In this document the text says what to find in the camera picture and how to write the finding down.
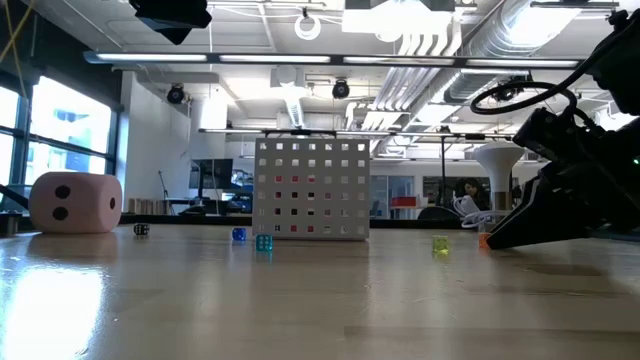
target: small die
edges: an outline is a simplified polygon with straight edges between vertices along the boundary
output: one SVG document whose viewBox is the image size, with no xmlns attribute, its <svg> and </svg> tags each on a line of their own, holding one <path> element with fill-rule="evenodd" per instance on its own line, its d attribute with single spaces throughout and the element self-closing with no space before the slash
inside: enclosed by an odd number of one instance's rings
<svg viewBox="0 0 640 360">
<path fill-rule="evenodd" d="M 449 238 L 447 236 L 433 236 L 433 252 L 446 254 L 449 252 Z"/>
<path fill-rule="evenodd" d="M 256 251 L 273 250 L 273 236 L 266 234 L 256 235 Z"/>
<path fill-rule="evenodd" d="M 149 229 L 151 227 L 149 226 L 149 224 L 136 224 L 133 227 L 133 232 L 136 235 L 148 235 L 149 234 Z"/>
<path fill-rule="evenodd" d="M 245 241 L 247 240 L 247 229 L 234 228 L 231 230 L 231 237 L 233 238 L 233 241 Z"/>
</svg>

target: large dice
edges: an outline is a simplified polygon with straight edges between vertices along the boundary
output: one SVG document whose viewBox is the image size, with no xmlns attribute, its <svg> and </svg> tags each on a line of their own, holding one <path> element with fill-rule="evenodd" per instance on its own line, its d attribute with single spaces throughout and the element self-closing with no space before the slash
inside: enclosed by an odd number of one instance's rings
<svg viewBox="0 0 640 360">
<path fill-rule="evenodd" d="M 109 232 L 120 221 L 122 186 L 111 175 L 46 173 L 33 184 L 29 212 L 43 233 Z"/>
</svg>

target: blue die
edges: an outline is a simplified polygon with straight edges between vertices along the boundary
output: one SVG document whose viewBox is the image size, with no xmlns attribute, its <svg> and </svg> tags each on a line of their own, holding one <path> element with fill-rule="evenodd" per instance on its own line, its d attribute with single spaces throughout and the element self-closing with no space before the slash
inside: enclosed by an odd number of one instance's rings
<svg viewBox="0 0 640 360">
<path fill-rule="evenodd" d="M 235 228 L 231 231 L 231 237 L 234 241 L 245 241 L 247 240 L 247 229 Z"/>
<path fill-rule="evenodd" d="M 273 236 L 266 234 L 256 235 L 256 251 L 273 250 Z"/>
</svg>

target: wooden table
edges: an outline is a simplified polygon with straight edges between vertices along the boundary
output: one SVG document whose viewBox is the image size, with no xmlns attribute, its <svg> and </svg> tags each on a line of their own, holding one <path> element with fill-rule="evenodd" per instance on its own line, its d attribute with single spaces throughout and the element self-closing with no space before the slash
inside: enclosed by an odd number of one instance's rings
<svg viewBox="0 0 640 360">
<path fill-rule="evenodd" d="M 230 230 L 1 239 L 0 358 L 640 358 L 635 243 L 485 252 L 471 232 L 372 230 L 256 253 Z"/>
</svg>

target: security camera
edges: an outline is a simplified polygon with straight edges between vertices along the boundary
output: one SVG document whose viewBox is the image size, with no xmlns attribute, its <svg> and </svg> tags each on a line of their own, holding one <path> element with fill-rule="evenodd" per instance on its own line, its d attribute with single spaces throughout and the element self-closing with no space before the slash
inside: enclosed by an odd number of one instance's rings
<svg viewBox="0 0 640 360">
<path fill-rule="evenodd" d="M 184 84 L 173 84 L 171 85 L 171 90 L 167 93 L 167 101 L 170 104 L 180 105 L 184 103 L 186 99 L 186 95 L 184 93 Z"/>
<path fill-rule="evenodd" d="M 349 85 L 347 85 L 347 80 L 338 79 L 336 80 L 336 84 L 333 87 L 333 98 L 334 99 L 345 99 L 349 97 Z"/>
</svg>

